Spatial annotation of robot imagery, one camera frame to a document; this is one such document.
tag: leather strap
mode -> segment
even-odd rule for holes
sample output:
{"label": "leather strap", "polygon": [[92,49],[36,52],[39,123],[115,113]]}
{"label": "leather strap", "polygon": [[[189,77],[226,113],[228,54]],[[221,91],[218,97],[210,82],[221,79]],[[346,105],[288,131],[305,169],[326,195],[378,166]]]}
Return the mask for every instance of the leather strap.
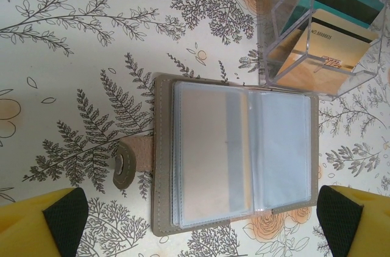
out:
{"label": "leather strap", "polygon": [[153,136],[128,136],[123,137],[119,142],[133,150],[136,158],[135,170],[137,172],[153,171]]}
{"label": "leather strap", "polygon": [[153,170],[153,140],[152,136],[128,136],[119,141],[113,176],[118,189],[129,187],[136,171]]}

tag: tablecloth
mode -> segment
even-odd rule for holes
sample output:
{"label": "tablecloth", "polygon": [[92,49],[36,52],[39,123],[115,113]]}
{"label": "tablecloth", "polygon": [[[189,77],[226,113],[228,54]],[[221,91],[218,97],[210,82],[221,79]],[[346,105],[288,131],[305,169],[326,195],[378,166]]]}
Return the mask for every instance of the tablecloth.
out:
{"label": "tablecloth", "polygon": [[[90,215],[80,257],[331,256],[315,208],[157,238],[152,174],[137,173],[125,191],[112,183],[118,140],[153,132],[156,73],[258,84],[256,0],[0,5],[0,205],[82,187]],[[388,195],[387,26],[385,35],[379,75],[320,104],[319,186]]]}

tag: gold card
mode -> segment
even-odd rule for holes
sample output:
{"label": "gold card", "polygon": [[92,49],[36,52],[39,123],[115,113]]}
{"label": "gold card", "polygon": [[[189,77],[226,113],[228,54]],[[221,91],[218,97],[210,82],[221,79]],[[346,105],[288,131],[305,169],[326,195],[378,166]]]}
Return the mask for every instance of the gold card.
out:
{"label": "gold card", "polygon": [[[305,53],[307,36],[308,29],[306,28],[278,74]],[[352,71],[370,48],[370,42],[377,37],[376,33],[324,10],[318,10],[313,14],[308,53],[324,58],[324,65]],[[348,77],[346,73],[323,68],[323,64],[319,61],[306,59],[279,79],[277,83],[308,91],[337,94]]]}

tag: clear acrylic box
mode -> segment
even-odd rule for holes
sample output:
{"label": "clear acrylic box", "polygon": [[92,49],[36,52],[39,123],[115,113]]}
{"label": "clear acrylic box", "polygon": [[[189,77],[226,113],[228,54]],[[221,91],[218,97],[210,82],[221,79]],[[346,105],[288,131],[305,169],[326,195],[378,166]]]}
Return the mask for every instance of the clear acrylic box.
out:
{"label": "clear acrylic box", "polygon": [[[266,85],[310,92],[323,100],[334,100],[374,78],[380,67],[386,0],[374,1],[373,7],[378,1],[384,6],[375,7],[377,15],[364,15],[366,26],[362,28],[375,32],[377,38],[366,41],[367,51],[365,48],[351,49],[348,44],[345,45],[345,51],[365,52],[357,60],[359,63],[356,67],[345,70],[338,68],[341,66],[336,67],[338,62],[332,60],[335,49],[327,49],[328,54],[321,57],[314,54],[318,47],[314,41],[318,40],[314,39],[313,34],[317,32],[311,29],[313,14],[316,15],[319,10],[314,0],[257,0],[258,42],[263,51]],[[303,46],[297,51],[295,46],[298,41]]]}

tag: black magnetic stripe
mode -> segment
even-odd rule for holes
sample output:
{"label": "black magnetic stripe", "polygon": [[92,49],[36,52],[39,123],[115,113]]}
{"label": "black magnetic stripe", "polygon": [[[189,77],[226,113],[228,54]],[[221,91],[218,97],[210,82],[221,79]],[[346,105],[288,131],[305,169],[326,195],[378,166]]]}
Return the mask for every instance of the black magnetic stripe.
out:
{"label": "black magnetic stripe", "polygon": [[368,38],[365,38],[365,37],[362,37],[362,36],[359,36],[355,33],[352,33],[352,32],[349,32],[348,30],[344,30],[340,27],[336,27],[334,24],[330,24],[330,23],[327,23],[326,21],[321,21],[320,19],[317,19],[317,18],[311,18],[311,21],[313,23],[316,23],[316,24],[320,24],[324,27],[328,27],[329,29],[332,29],[332,30],[336,30],[337,32],[340,32],[340,33],[343,33],[344,35],[348,35],[352,38],[355,38],[357,40],[360,40],[360,41],[363,41],[365,43],[371,43],[372,40],[368,39]]}
{"label": "black magnetic stripe", "polygon": [[379,11],[359,0],[315,0],[366,24],[372,24]]}

